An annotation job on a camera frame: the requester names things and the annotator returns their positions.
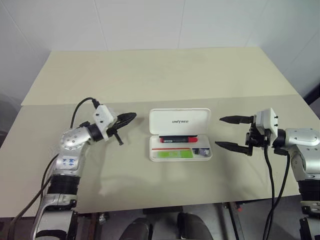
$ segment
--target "cable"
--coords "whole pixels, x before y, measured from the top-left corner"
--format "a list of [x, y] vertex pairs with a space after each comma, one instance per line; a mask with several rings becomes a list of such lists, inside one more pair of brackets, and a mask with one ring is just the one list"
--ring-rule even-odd
[[74, 121], [75, 121], [75, 118], [76, 118], [76, 113], [78, 111], [78, 108], [86, 101], [88, 100], [91, 100], [94, 107], [97, 108], [100, 103], [93, 97], [86, 97], [85, 99], [83, 99], [81, 102], [78, 103], [78, 105], [75, 107], [74, 109], [74, 112], [73, 112], [73, 115], [72, 115], [72, 119], [71, 119], [71, 123], [70, 123], [70, 128], [72, 129], [74, 127]]
[[[42, 176], [42, 180], [41, 180], [41, 188], [44, 186], [44, 183], [45, 183], [45, 179], [46, 179], [46, 175], [47, 175], [47, 172], [51, 166], [51, 164], [54, 162], [54, 160], [58, 157], [59, 154], [55, 155], [51, 161], [48, 163], [48, 165], [46, 166], [45, 170], [44, 170], [44, 173], [43, 173], [43, 176]], [[41, 194], [40, 194], [40, 199], [42, 200], [42, 198], [44, 197], [44, 192], [42, 191]]]
[[[266, 144], [264, 146], [264, 158], [265, 158], [265, 162], [266, 165], [268, 166], [268, 170], [269, 170], [269, 177], [270, 177], [270, 182], [271, 182], [271, 209], [274, 208], [274, 204], [275, 204], [275, 182], [274, 182], [274, 177], [273, 177], [273, 173], [272, 173], [272, 167], [269, 161], [269, 157], [268, 157], [268, 144]], [[272, 224], [272, 220], [273, 220], [273, 214], [271, 215], [270, 219], [267, 218], [267, 220], [265, 221], [265, 225], [264, 225], [264, 231], [263, 231], [263, 240], [265, 239], [266, 236], [266, 230], [269, 228], [269, 226], [271, 226]]]
[[[275, 208], [278, 206], [278, 204], [279, 204], [279, 202], [281, 200], [282, 194], [283, 194], [284, 189], [285, 189], [285, 185], [286, 185], [286, 181], [287, 181], [287, 177], [288, 177], [288, 173], [289, 173], [289, 168], [290, 168], [290, 155], [287, 154], [286, 155], [286, 166], [285, 166], [285, 171], [284, 171], [284, 176], [283, 176], [280, 192], [279, 192], [279, 195], [278, 195], [273, 207], [269, 211], [269, 214], [268, 214], [268, 216], [266, 218], [266, 222], [270, 221], [270, 219], [273, 217]], [[267, 231], [266, 238], [265, 238], [266, 240], [269, 238], [269, 234], [270, 234], [270, 231], [271, 231], [271, 223], [269, 224], [269, 227], [268, 227], [268, 231]]]
[[44, 191], [51, 180], [51, 177], [47, 179], [47, 181], [43, 184], [42, 188], [37, 192], [37, 194], [33, 197], [33, 199], [28, 203], [28, 205], [11, 221], [8, 232], [8, 240], [15, 240], [15, 228], [16, 223], [21, 217], [26, 213], [26, 211], [35, 203], [40, 194]]

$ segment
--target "red pen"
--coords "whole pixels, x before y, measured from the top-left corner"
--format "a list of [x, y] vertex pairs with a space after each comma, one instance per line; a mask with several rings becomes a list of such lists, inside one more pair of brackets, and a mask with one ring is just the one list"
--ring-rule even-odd
[[164, 144], [170, 143], [196, 143], [198, 142], [198, 138], [194, 136], [181, 136], [181, 137], [160, 137], [160, 142]]

